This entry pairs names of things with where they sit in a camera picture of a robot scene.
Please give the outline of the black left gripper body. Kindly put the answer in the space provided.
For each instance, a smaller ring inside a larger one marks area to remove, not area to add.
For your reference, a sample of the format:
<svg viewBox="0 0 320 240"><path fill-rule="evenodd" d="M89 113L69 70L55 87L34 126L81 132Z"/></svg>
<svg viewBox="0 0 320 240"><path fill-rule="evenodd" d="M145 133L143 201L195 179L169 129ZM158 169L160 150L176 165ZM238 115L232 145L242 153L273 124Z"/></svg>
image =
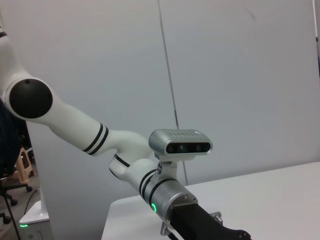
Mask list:
<svg viewBox="0 0 320 240"><path fill-rule="evenodd" d="M229 229L219 224L198 204L175 206L171 226L185 240L250 240L244 230Z"/></svg>

